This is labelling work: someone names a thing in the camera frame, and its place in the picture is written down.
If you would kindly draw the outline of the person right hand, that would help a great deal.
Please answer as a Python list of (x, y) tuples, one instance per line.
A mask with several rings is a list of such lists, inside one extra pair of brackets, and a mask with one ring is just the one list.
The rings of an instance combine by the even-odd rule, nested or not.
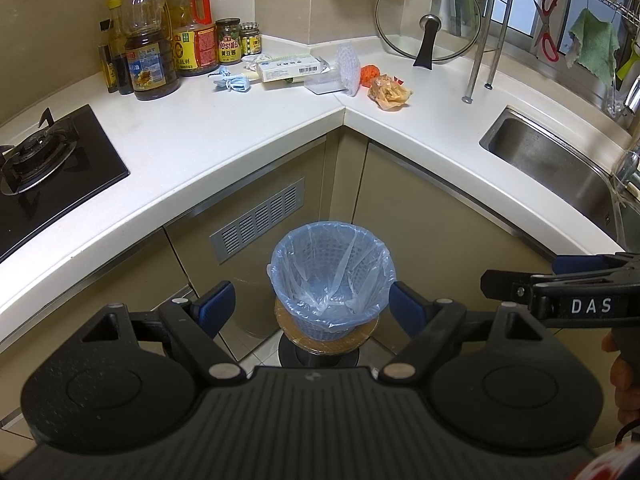
[(634, 370), (622, 359), (620, 349), (612, 333), (608, 333), (602, 340), (602, 350), (608, 353), (618, 353), (610, 370), (610, 382), (615, 388), (615, 405), (617, 418), (625, 426), (639, 418), (640, 392), (639, 383), (634, 378)]

